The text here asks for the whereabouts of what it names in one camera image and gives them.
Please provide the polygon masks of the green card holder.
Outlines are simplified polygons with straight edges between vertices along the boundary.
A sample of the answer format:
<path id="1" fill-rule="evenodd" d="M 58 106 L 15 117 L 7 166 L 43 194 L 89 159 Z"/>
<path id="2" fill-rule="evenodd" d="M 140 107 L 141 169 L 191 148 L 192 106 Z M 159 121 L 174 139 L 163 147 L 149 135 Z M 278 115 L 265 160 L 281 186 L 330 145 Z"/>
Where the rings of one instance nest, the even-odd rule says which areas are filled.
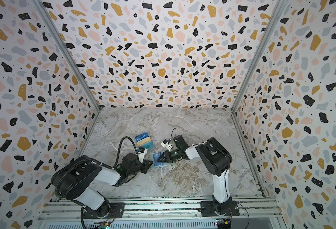
<path id="1" fill-rule="evenodd" d="M 153 161 L 153 167 L 159 168 L 171 165 L 171 162 L 168 162 L 168 160 L 165 157 L 165 151 L 156 152 L 151 154 L 151 160 Z"/>

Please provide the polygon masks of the teal VIP credit card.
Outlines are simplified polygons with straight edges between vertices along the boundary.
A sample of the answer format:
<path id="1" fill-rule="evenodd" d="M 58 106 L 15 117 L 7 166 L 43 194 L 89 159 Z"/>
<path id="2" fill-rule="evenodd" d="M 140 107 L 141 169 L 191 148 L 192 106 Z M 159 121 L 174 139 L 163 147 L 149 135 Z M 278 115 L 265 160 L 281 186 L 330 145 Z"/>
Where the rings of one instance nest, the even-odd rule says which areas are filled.
<path id="1" fill-rule="evenodd" d="M 147 149 L 148 151 L 152 151 L 155 148 L 155 145 L 153 142 L 150 141 L 142 145 L 142 147 Z"/>

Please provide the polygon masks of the blue VIP credit card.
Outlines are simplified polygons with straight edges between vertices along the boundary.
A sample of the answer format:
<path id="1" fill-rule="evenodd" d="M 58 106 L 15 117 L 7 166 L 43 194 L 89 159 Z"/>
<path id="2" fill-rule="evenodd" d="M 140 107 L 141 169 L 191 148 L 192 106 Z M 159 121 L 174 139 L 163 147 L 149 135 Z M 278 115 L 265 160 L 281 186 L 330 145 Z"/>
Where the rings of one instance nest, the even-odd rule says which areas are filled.
<path id="1" fill-rule="evenodd" d="M 162 155 L 161 152 L 157 152 L 157 153 L 153 153 L 152 154 L 154 167 L 161 167 L 161 166 L 163 166 L 163 163 L 158 162 L 158 159 L 161 157 L 161 155 Z"/>

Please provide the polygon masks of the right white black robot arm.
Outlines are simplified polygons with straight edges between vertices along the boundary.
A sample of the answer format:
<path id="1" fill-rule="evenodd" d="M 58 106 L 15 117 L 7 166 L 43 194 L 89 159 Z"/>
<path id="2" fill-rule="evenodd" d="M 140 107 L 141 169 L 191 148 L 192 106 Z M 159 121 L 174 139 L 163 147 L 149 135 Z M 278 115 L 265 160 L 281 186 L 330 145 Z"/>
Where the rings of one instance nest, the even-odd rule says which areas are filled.
<path id="1" fill-rule="evenodd" d="M 212 174 L 214 193 L 213 208 L 222 214 L 231 204 L 232 197 L 229 191 L 229 170 L 232 156 L 226 148 L 214 137 L 208 140 L 188 145 L 182 135 L 172 139 L 176 149 L 166 150 L 157 159 L 158 163 L 173 163 L 179 160 L 200 158 L 206 169 Z"/>

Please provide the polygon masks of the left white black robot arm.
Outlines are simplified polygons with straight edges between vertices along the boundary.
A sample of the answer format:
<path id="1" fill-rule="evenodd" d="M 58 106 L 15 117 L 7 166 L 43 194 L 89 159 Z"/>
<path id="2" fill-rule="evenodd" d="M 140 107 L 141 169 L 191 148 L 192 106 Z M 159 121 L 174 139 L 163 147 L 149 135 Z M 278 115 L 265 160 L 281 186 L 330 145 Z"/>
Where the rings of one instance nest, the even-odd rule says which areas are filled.
<path id="1" fill-rule="evenodd" d="M 139 160 L 137 154 L 127 154 L 122 163 L 113 168 L 86 155 L 60 169 L 51 178 L 55 195 L 70 200 L 91 210 L 107 210 L 109 201 L 90 185 L 94 181 L 103 182 L 114 187 L 128 183 L 138 173 L 147 174 L 153 165 L 151 160 Z"/>

